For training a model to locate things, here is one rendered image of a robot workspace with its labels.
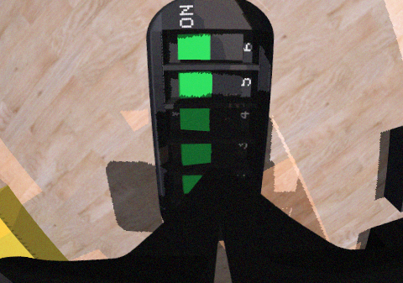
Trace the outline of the yellow rectangular block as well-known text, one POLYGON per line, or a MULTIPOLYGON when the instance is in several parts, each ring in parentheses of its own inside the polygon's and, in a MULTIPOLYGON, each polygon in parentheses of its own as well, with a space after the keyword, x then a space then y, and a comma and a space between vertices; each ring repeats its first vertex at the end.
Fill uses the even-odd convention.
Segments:
POLYGON ((5 186, 0 189, 0 259, 10 256, 68 260, 44 235, 10 186, 5 186))

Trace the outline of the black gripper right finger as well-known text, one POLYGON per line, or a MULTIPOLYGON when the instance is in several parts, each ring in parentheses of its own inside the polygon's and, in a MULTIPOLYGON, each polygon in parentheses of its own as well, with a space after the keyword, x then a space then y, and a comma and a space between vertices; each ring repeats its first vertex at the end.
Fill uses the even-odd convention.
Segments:
POLYGON ((342 249, 285 215, 232 170, 218 171, 232 283, 403 283, 403 247, 342 249))

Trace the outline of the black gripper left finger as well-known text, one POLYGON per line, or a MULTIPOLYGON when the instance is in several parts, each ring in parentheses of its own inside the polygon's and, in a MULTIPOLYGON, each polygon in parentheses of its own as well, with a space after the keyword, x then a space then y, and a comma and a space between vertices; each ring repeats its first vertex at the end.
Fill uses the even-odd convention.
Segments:
POLYGON ((116 259, 1 257, 0 283, 214 283, 222 180, 208 169, 173 213, 116 259))

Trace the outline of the dark grey controller unit with green rocker switches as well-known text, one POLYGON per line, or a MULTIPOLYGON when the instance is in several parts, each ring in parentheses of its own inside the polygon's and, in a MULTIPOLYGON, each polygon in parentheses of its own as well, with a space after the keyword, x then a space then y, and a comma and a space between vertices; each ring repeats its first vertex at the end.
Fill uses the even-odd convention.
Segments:
POLYGON ((151 132, 162 222, 208 169, 261 193, 275 31, 248 0, 174 0, 150 21, 151 132))

